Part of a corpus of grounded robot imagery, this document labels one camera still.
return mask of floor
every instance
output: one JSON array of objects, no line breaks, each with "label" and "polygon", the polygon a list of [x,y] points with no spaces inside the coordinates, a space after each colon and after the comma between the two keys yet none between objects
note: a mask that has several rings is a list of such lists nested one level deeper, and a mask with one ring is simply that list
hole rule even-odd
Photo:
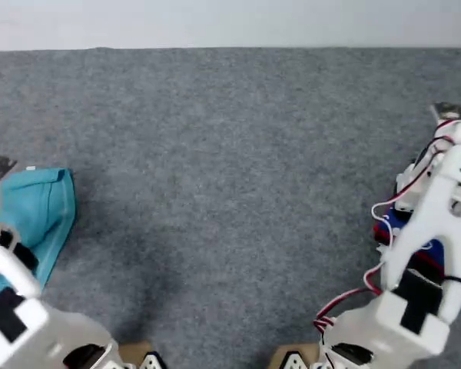
[{"label": "floor", "polygon": [[[432,101],[461,102],[461,50],[6,52],[0,153],[75,174],[47,301],[170,368],[263,369],[377,262],[370,206]],[[416,367],[461,369],[453,328]]]}]

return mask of teal cloth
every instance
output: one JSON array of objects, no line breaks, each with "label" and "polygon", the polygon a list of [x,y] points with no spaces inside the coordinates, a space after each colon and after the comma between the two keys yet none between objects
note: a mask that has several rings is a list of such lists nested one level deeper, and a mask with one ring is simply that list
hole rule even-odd
[{"label": "teal cloth", "polygon": [[[65,168],[22,171],[1,185],[0,222],[16,229],[38,259],[34,275],[46,285],[75,220],[75,189]],[[0,291],[9,286],[0,275]]]}]

